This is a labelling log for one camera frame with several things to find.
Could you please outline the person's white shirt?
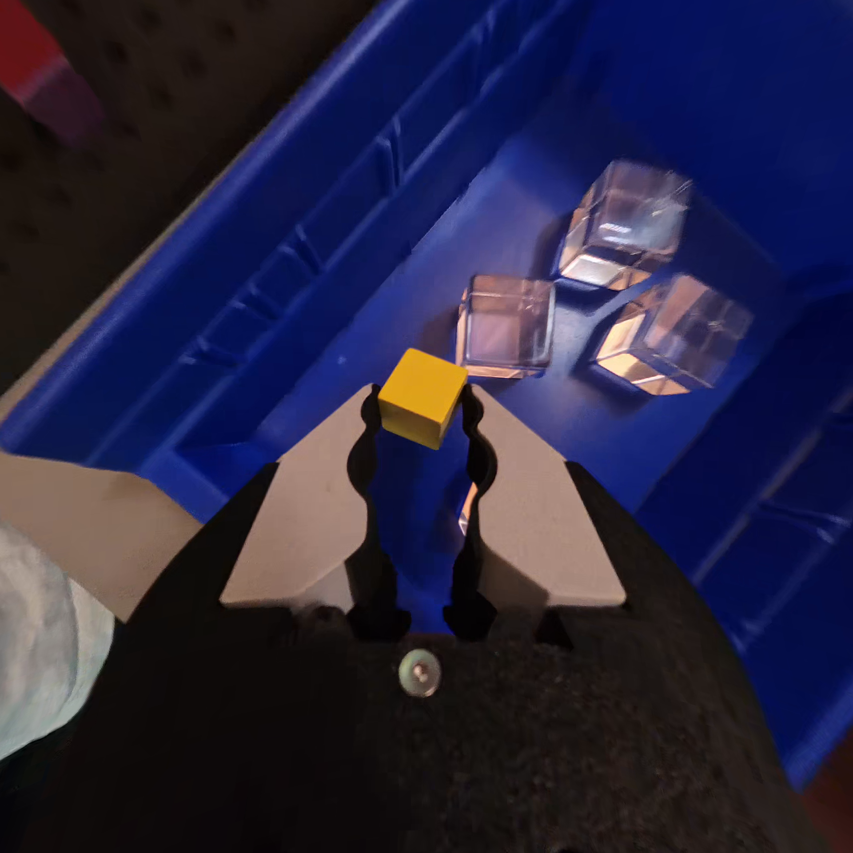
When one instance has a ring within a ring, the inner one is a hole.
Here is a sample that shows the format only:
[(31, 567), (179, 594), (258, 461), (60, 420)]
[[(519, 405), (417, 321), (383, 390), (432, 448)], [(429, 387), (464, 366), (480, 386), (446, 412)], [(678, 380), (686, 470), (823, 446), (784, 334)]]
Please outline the person's white shirt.
[(116, 620), (27, 537), (1, 524), (1, 759), (83, 708)]

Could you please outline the yellow cube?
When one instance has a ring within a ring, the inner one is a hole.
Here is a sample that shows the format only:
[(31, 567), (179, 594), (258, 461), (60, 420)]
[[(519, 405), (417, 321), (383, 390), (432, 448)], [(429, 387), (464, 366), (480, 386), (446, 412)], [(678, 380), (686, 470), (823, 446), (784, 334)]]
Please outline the yellow cube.
[(383, 429), (439, 450), (467, 380), (464, 367), (409, 348), (379, 390)]

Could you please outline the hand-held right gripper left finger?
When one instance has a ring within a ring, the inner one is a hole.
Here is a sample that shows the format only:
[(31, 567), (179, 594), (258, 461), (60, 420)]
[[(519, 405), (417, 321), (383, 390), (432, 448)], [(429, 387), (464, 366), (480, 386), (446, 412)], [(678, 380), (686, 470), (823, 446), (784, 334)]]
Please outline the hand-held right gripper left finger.
[(367, 619), (399, 614), (397, 572), (369, 495), (380, 428), (376, 385), (360, 388), (279, 457), (220, 603), (334, 606)]

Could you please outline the blue plastic bin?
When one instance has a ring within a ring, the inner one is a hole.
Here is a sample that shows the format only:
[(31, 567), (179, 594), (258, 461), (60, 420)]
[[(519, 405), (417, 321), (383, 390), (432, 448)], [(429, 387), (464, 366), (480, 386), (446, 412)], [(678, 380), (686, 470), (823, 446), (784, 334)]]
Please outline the blue plastic bin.
[[(626, 290), (555, 275), (615, 159), (694, 182)], [(851, 2), (377, 2), (91, 330), (10, 454), (147, 478), (207, 521), (480, 273), (557, 277), (540, 378), (488, 384), (635, 513), (744, 657), (792, 784), (851, 728)], [(593, 365), (690, 275), (752, 325), (709, 390)]]

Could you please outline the black perforated mat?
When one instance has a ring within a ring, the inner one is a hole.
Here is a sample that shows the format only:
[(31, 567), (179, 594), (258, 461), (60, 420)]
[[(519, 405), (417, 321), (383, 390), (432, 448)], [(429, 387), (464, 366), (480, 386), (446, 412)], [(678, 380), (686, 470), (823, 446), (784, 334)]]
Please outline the black perforated mat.
[(61, 145), (2, 94), (12, 387), (347, 39), (371, 1), (24, 2), (105, 112)]

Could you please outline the red block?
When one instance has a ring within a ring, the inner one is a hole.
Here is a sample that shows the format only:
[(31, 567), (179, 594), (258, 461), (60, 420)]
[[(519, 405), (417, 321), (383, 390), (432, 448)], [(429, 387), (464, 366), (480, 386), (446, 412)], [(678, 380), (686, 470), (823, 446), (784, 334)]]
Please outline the red block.
[(67, 147), (87, 142), (104, 120), (91, 86), (20, 1), (1, 3), (1, 87), (31, 120)]

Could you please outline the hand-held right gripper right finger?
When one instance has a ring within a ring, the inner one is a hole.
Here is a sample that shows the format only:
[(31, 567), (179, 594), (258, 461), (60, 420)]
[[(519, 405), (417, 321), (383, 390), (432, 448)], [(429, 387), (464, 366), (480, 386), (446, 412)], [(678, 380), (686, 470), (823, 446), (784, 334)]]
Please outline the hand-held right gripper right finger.
[(446, 620), (613, 608), (627, 595), (567, 461), (479, 386), (462, 393), (474, 487)]

